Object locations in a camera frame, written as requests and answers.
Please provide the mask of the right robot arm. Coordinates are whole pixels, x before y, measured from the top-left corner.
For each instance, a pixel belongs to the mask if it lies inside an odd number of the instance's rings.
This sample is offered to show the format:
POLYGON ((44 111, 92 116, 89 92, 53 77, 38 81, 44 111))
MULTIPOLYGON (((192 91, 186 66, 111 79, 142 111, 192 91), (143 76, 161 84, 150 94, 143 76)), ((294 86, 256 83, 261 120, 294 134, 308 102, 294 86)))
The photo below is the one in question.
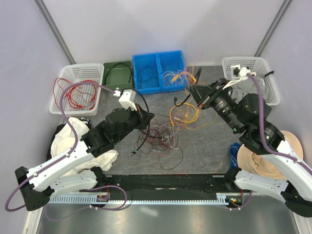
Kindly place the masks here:
POLYGON ((186 87, 201 110, 213 108, 234 134, 251 152, 275 166, 285 179, 249 173, 241 167, 229 169, 223 186, 229 192, 238 188, 273 197, 302 217, 312 216, 312 169, 303 161, 285 136, 266 121, 271 111, 258 90, 235 103, 223 79, 209 85, 191 84, 186 87))

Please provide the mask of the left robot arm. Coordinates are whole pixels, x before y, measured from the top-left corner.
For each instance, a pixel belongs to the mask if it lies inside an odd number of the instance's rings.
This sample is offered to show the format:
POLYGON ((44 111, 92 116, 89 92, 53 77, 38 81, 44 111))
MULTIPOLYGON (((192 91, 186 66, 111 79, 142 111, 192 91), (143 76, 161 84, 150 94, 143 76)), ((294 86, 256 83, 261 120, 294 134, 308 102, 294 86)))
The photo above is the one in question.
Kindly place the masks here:
POLYGON ((134 110, 114 109, 96 127, 81 138, 76 137, 74 144, 58 156, 30 169, 16 169, 24 207, 34 211, 58 195, 79 190, 105 190, 106 176, 99 167, 88 169, 80 175, 65 176, 65 173, 112 150, 133 130, 145 130, 154 116, 138 104, 134 110))

